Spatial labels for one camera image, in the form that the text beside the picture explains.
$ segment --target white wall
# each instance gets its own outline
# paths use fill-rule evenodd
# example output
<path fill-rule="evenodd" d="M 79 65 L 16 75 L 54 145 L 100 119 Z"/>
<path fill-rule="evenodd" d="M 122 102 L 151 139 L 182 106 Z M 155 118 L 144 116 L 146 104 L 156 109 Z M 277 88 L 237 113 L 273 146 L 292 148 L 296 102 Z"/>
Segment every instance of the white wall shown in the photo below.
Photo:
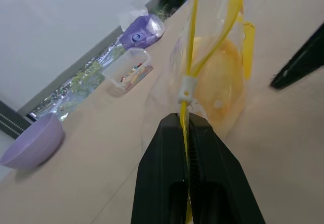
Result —
<path fill-rule="evenodd" d="M 0 0 L 0 100 L 21 108 L 117 28 L 133 1 Z"/>
<path fill-rule="evenodd" d="M 0 158 L 14 139 L 0 130 Z M 10 172 L 10 168 L 0 166 L 0 181 Z"/>

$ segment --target yellow cord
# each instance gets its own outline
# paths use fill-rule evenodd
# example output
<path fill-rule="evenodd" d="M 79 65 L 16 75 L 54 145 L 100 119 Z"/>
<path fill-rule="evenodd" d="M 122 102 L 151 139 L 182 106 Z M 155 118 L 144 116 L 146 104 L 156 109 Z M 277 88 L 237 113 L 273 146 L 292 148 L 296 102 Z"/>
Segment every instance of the yellow cord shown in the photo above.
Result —
<path fill-rule="evenodd" d="M 211 51 L 200 60 L 196 68 L 192 72 L 193 77 L 197 77 L 201 69 L 203 68 L 206 61 L 212 56 L 212 54 L 217 50 L 217 48 L 221 45 L 221 43 L 224 41 L 226 36 L 228 35 L 229 31 L 231 30 L 241 4 L 243 3 L 243 0 L 229 0 L 228 6 L 227 6 L 227 15 L 225 18 L 225 23 L 223 26 L 223 29 L 220 33 L 219 38 L 217 39 L 215 45 L 211 49 Z M 188 41 L 187 41 L 187 67 L 186 67 L 186 75 L 190 75 L 191 73 L 191 64 L 192 64 L 192 54 L 193 54 L 193 40 L 195 35 L 195 24 L 196 24 L 196 15 L 197 15 L 197 7 L 198 7 L 198 0 L 194 0 L 193 8 L 192 8 L 192 14 L 191 14 L 191 20 L 190 20 L 190 28 L 189 28 L 189 35 L 188 35 Z M 187 102 L 181 103 L 181 110 L 180 110 L 180 124 L 183 130 L 183 139 L 185 144 L 185 150 L 186 150 L 186 158 L 188 163 L 188 140 L 187 140 L 187 119 L 186 119 L 186 110 L 187 110 Z M 188 203 L 187 203 L 187 215 L 186 215 L 186 223 L 189 223 L 191 221 L 191 205 L 189 200 L 189 193 L 188 193 Z"/>
<path fill-rule="evenodd" d="M 228 33 L 230 32 L 231 28 L 233 27 L 233 24 L 237 18 L 239 9 L 241 7 L 241 4 L 243 3 L 243 0 L 229 0 L 227 5 L 227 15 L 225 18 L 225 23 L 223 26 L 223 29 L 219 35 L 219 38 L 217 39 L 214 47 L 209 51 L 209 53 L 199 61 L 197 68 L 192 73 L 193 77 L 197 77 L 201 69 L 203 68 L 206 61 L 213 55 L 213 53 L 218 49 L 218 47 L 222 44 Z"/>

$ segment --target yellow tag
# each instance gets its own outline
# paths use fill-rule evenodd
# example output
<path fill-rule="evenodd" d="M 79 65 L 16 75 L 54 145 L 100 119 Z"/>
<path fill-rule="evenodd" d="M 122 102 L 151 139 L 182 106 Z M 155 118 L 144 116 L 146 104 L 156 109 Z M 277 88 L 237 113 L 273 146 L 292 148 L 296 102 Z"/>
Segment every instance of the yellow tag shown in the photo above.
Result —
<path fill-rule="evenodd" d="M 245 34 L 245 37 L 243 40 L 244 78 L 250 79 L 251 73 L 252 73 L 253 48 L 254 48 L 254 37 L 255 37 L 254 24 L 249 21 L 244 22 L 243 31 Z"/>

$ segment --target plastic bag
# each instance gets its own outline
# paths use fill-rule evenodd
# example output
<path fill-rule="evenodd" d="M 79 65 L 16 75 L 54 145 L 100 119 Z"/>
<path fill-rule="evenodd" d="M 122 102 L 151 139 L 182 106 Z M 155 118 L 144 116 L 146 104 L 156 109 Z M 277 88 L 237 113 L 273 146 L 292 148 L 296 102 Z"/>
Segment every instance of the plastic bag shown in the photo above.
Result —
<path fill-rule="evenodd" d="M 129 48 L 145 49 L 157 42 L 164 31 L 165 26 L 156 15 L 140 16 L 126 29 L 119 41 L 126 50 Z"/>
<path fill-rule="evenodd" d="M 140 1 L 133 1 L 118 15 L 119 24 L 123 32 L 140 16 L 148 15 L 148 10 Z"/>
<path fill-rule="evenodd" d="M 222 139 L 245 105 L 247 78 L 242 59 L 245 35 L 242 14 L 238 12 L 241 6 L 242 0 L 198 0 L 197 4 L 191 73 L 198 84 L 188 110 L 206 118 Z M 233 14 L 231 23 L 228 19 Z M 178 92 L 190 54 L 189 28 L 190 19 L 173 49 L 170 64 L 164 68 L 148 94 L 142 127 L 143 152 L 161 119 L 179 112 Z"/>

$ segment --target clear plastic bag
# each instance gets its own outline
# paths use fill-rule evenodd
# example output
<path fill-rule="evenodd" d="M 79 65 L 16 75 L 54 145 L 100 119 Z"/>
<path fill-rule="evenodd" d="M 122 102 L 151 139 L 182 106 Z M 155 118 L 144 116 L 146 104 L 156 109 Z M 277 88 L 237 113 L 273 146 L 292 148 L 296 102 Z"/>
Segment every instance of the clear plastic bag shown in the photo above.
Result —
<path fill-rule="evenodd" d="M 245 34 L 242 13 L 238 12 L 240 8 L 242 10 L 242 0 L 198 0 L 197 3 L 190 74 L 197 78 L 198 84 L 188 111 L 206 118 L 222 139 L 245 104 L 246 78 L 242 60 Z M 142 127 L 143 152 L 161 119 L 179 112 L 178 92 L 190 54 L 191 16 L 172 51 L 170 63 L 148 94 Z"/>
<path fill-rule="evenodd" d="M 119 24 L 123 32 L 140 16 L 148 15 L 148 10 L 140 1 L 133 1 L 118 15 Z"/>

